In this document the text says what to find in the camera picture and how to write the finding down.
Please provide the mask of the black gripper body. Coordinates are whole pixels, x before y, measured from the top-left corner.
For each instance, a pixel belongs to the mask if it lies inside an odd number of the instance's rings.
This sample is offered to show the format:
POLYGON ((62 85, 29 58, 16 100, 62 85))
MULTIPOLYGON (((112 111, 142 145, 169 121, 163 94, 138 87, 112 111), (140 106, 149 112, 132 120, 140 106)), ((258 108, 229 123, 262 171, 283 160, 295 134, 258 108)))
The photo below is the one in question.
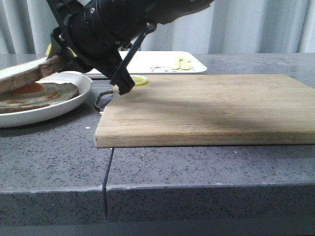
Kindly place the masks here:
POLYGON ((120 47, 135 54, 156 23, 141 18, 131 0, 50 0, 62 38, 87 65, 102 73, 105 61, 120 47))

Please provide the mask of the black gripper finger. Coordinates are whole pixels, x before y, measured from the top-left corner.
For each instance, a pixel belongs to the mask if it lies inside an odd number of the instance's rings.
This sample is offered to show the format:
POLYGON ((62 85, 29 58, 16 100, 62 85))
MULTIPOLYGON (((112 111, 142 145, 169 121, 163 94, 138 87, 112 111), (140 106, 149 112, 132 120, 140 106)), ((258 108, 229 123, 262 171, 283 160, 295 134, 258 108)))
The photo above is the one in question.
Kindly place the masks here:
POLYGON ((110 79, 111 85, 116 85, 119 89, 119 95, 130 92, 135 86, 127 66, 130 60, 122 59, 120 53, 115 51, 104 63, 102 74, 110 79))
POLYGON ((58 55, 66 59, 65 67, 62 68, 62 71, 77 71, 80 73, 90 72, 93 67, 87 65, 80 59, 67 45, 62 36, 63 34, 59 27, 51 32, 50 57, 52 58, 53 56, 58 55))

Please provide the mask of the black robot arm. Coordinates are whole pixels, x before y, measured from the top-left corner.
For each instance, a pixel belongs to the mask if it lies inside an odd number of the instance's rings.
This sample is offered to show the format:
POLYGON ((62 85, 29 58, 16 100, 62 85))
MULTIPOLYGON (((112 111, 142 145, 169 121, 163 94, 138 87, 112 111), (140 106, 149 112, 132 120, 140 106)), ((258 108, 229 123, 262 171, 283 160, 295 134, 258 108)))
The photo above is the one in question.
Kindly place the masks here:
POLYGON ((51 33, 50 56, 69 58, 66 70, 96 69, 120 94, 134 87, 127 65, 147 34, 158 24, 202 11, 208 0, 50 0, 58 23, 51 33))

